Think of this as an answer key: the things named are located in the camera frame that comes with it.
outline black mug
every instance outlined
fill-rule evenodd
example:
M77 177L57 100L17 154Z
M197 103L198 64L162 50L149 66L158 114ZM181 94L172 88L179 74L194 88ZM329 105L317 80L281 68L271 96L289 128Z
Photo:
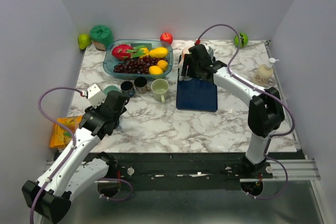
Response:
M121 85L121 92L127 93L130 97L135 95L133 83L130 81L124 81Z

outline cutting board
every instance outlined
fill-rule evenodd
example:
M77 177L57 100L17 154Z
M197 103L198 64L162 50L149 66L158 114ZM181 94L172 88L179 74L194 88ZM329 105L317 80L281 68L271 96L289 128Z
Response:
M217 111L217 86L196 78L179 81L177 76L176 108L179 110Z

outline mug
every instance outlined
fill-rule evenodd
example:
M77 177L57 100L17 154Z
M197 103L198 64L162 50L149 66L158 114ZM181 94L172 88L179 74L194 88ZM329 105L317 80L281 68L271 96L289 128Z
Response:
M107 95L107 93L110 92L110 91L112 91L112 90L120 92L119 88L118 88L117 86L113 86L113 85L107 86L107 87L104 89L103 92L104 92L104 94Z
M124 81L121 85L121 92L127 93L130 97L135 95L133 83L130 81Z
M152 83L153 97L155 100L165 103L168 98L169 83L163 79L157 79Z
M135 89L139 94L145 94L148 91L148 82L145 77L138 77L134 80Z

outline green jar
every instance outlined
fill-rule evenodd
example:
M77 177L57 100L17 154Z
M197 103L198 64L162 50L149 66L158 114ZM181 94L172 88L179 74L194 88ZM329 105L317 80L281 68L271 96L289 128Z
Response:
M113 43L112 31L107 26L95 26L90 31L90 37L94 46L101 51L106 51Z

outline lemon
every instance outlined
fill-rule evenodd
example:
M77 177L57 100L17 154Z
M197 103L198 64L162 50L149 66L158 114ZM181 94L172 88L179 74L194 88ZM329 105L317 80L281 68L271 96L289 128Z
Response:
M162 74L163 70L158 66L149 67L149 74Z
M160 67L163 70L163 72L166 71L168 68L168 62L166 62L165 60L159 60L156 65Z

